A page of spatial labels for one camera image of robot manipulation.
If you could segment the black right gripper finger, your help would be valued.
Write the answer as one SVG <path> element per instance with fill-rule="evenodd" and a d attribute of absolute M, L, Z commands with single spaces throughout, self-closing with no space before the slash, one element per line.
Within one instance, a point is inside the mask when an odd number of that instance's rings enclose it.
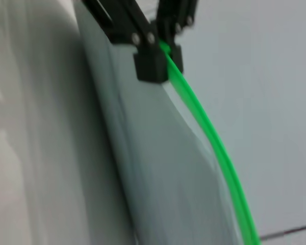
<path fill-rule="evenodd" d="M 184 28 L 193 26 L 197 3 L 198 0 L 162 0 L 157 8 L 159 38 L 169 46 L 169 55 L 180 72 L 184 71 L 182 49 L 175 43 L 175 37 Z"/>
<path fill-rule="evenodd" d="M 145 82 L 168 80 L 167 60 L 156 27 L 136 1 L 82 1 L 113 45 L 133 45 L 137 78 Z"/>

